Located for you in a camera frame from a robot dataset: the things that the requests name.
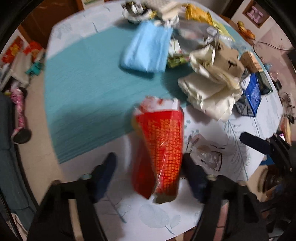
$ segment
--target red bag with yellow text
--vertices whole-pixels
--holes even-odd
[[[158,203],[172,201],[177,196],[182,160],[184,117],[180,102],[149,96],[133,114],[149,154],[136,160],[134,189],[146,198],[154,192]],[[151,170],[155,176],[153,188]]]

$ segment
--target snack bag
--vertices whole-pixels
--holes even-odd
[[[186,20],[196,20],[201,23],[207,23],[213,26],[213,19],[209,12],[205,12],[199,7],[194,6],[193,4],[184,4],[186,9],[185,18]]]
[[[155,201],[170,202],[177,196],[182,160],[184,117],[180,102],[176,98],[169,100],[149,96],[135,109],[133,115],[149,153],[155,177],[152,189],[156,194]],[[152,177],[141,186],[136,182],[137,177],[149,176],[150,170],[143,168],[148,161],[147,157],[145,159],[144,162],[143,158],[136,161],[139,166],[134,168],[133,186],[138,193],[149,198],[147,190],[151,190],[148,183],[151,183]]]
[[[12,63],[19,50],[22,48],[23,43],[24,41],[22,41],[20,36],[17,36],[6,51],[5,55],[2,57],[2,61],[6,64]]]

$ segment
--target cloth bag with face drawing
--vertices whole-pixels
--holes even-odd
[[[226,122],[242,95],[240,78],[244,66],[238,60],[237,50],[221,41],[216,46],[192,51],[190,64],[195,73],[180,78],[178,84],[194,108]]]

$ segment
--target plastic bag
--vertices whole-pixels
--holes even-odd
[[[151,21],[140,23],[121,66],[149,73],[164,72],[172,33],[172,28],[155,26]]]
[[[194,20],[179,20],[174,37],[179,41],[183,52],[191,52],[204,47],[219,38],[219,32],[207,23]]]
[[[208,173],[217,174],[223,164],[223,155],[228,153],[225,147],[207,141],[201,134],[189,139],[186,152],[190,154],[195,164],[201,165]]]
[[[157,203],[170,202],[177,196],[182,160],[184,117],[180,102],[176,98],[168,100],[146,97],[133,115],[141,130],[156,177],[151,189],[153,177],[147,168],[149,158],[138,155],[133,169],[133,187],[146,198],[150,197],[150,191],[154,192]]]

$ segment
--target blue cloth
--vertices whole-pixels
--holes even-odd
[[[60,163],[132,131],[133,108],[147,95],[186,103],[178,78],[193,72],[189,65],[156,74],[120,68],[135,31],[131,24],[109,28],[47,60],[45,112]]]
[[[143,72],[164,72],[173,29],[142,22],[125,50],[121,66]]]
[[[261,93],[255,73],[250,75],[250,82],[246,90],[244,90],[244,95],[249,102],[252,113],[254,114],[254,116],[256,116],[258,107],[261,102]]]

